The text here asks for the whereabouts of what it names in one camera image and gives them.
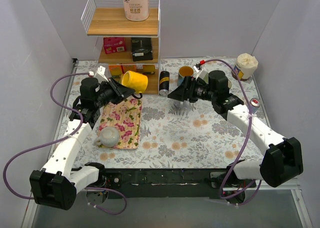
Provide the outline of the grey-blue mug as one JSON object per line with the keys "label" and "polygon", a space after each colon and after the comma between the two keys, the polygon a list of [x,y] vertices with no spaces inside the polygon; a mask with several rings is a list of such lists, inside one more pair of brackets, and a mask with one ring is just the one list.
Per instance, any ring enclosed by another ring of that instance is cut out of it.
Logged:
{"label": "grey-blue mug", "polygon": [[176,107],[176,108],[178,108],[178,109],[182,109],[182,108],[184,108],[185,106],[186,106],[186,102],[185,101],[183,101],[183,102],[181,102],[181,101],[174,101],[174,106]]}

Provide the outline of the yellow mug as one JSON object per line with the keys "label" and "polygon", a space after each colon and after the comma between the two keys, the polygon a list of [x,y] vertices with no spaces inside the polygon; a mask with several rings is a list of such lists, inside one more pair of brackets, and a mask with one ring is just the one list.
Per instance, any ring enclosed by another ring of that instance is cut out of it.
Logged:
{"label": "yellow mug", "polygon": [[135,94],[139,94],[141,98],[148,87],[148,77],[144,74],[127,71],[124,73],[121,84],[125,87],[134,89]]}

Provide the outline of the cream ceramic mug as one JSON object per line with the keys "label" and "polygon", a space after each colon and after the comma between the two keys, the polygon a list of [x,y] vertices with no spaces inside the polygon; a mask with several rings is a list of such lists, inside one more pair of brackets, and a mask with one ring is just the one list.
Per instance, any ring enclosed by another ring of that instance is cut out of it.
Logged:
{"label": "cream ceramic mug", "polygon": [[229,89],[232,87],[232,83],[231,83],[231,81],[230,81],[230,80],[228,80],[228,82],[227,82],[227,86],[228,86],[228,88],[229,88]]}

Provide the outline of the blue butterfly ceramic mug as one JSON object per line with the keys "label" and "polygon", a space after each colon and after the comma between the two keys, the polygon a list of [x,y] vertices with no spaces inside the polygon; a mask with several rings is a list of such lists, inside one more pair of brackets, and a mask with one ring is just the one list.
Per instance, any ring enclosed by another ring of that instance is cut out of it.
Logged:
{"label": "blue butterfly ceramic mug", "polygon": [[178,79],[177,79],[177,85],[181,85],[184,78],[187,76],[192,76],[194,74],[193,68],[189,66],[182,66],[178,71]]}

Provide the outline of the white ceramic mug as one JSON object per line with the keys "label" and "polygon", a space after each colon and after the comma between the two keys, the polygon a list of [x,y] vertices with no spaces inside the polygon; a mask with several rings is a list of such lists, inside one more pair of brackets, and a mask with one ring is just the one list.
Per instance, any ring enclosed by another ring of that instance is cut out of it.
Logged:
{"label": "white ceramic mug", "polygon": [[97,139],[93,142],[96,146],[104,146],[107,148],[113,148],[117,146],[120,141],[120,133],[114,127],[105,127],[99,133]]}

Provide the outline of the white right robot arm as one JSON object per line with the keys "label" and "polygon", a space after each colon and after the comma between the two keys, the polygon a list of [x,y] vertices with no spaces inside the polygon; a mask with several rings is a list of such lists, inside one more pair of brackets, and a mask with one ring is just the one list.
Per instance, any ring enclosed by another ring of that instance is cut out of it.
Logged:
{"label": "white right robot arm", "polygon": [[230,82],[223,71],[211,71],[208,83],[187,76],[168,98],[177,101],[210,101],[216,113],[236,126],[263,154],[262,161],[237,161],[228,168],[227,183],[239,186],[245,179],[264,180],[278,187],[300,175],[303,170],[300,142],[276,133],[249,113],[244,102],[230,92]]}

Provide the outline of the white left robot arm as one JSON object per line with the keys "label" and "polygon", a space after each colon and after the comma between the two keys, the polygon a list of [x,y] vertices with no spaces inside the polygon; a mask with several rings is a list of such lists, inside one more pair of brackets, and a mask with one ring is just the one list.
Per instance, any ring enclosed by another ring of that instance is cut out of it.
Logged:
{"label": "white left robot arm", "polygon": [[80,95],[72,105],[64,140],[42,169],[34,170],[29,177],[37,204],[68,210],[80,191],[90,186],[100,188],[106,183],[106,175],[102,172],[104,165],[91,162],[75,172],[72,172],[72,166],[101,115],[100,108],[109,103],[117,105],[135,91],[113,78],[99,81],[94,77],[83,79],[79,91]]}

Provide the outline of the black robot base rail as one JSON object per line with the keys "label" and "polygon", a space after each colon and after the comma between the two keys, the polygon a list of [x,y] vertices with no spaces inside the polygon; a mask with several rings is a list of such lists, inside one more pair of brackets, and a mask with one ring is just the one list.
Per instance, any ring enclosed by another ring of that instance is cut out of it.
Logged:
{"label": "black robot base rail", "polygon": [[219,199],[225,168],[105,168],[98,187],[127,198],[207,197]]}

